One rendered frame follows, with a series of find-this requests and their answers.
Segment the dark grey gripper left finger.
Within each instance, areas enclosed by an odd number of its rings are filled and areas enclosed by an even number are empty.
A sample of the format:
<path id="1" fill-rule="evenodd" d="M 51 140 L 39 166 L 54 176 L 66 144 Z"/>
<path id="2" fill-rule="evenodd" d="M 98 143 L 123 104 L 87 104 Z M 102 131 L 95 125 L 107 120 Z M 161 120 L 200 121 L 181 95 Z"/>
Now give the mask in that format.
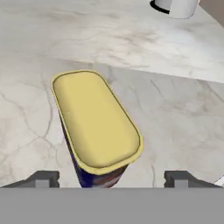
<path id="1" fill-rule="evenodd" d="M 59 188 L 59 178 L 58 171 L 36 171 L 29 178 L 4 185 L 3 188 Z"/>

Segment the blue can with yellow lid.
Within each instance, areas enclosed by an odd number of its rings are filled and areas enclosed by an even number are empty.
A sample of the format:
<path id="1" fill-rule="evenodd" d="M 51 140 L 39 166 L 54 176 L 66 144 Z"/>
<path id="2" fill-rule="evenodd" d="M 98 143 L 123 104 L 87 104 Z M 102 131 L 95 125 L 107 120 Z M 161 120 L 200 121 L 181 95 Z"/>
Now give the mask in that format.
<path id="1" fill-rule="evenodd" d="M 51 88 L 80 185 L 114 186 L 143 152 L 137 126 L 95 71 L 59 74 Z"/>

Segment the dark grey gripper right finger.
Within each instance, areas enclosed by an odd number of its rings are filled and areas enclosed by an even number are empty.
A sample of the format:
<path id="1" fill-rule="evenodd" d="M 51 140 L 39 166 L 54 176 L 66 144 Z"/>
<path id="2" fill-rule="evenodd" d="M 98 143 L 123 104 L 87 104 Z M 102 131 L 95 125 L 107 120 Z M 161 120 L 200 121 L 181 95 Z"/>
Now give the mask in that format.
<path id="1" fill-rule="evenodd" d="M 204 180 L 195 178 L 188 171 L 165 171 L 164 172 L 165 188 L 193 188 L 193 187 L 214 187 L 220 188 L 219 185 L 208 183 Z"/>

